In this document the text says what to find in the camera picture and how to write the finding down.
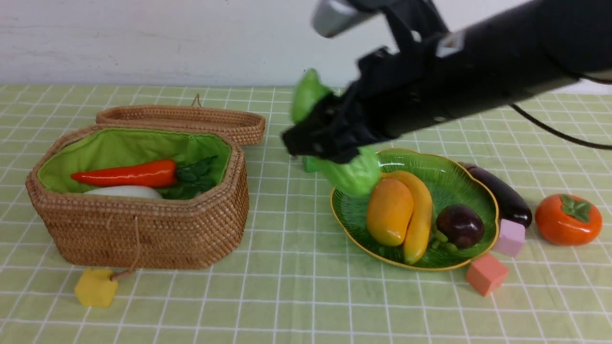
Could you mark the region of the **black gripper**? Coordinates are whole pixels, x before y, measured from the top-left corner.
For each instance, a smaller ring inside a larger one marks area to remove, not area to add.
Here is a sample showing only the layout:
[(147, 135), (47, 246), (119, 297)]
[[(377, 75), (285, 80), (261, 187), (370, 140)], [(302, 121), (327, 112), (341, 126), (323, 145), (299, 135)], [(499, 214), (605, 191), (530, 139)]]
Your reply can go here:
[(419, 48), (390, 53), (384, 46), (358, 60), (361, 73), (341, 97), (334, 127), (300, 122), (281, 134), (291, 155), (348, 164), (360, 147), (397, 139), (431, 126), (422, 100), (424, 53)]

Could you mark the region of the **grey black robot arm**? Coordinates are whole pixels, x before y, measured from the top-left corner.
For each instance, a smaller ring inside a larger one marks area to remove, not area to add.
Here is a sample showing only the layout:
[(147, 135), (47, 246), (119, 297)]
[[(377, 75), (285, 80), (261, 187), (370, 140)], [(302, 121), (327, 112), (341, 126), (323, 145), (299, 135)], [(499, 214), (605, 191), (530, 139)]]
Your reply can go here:
[(450, 32), (430, 0), (322, 0), (312, 26), (332, 38), (381, 13), (397, 53), (282, 134), (291, 155), (348, 163), (358, 148), (514, 104), (580, 80), (611, 83), (611, 2), (529, 0)]

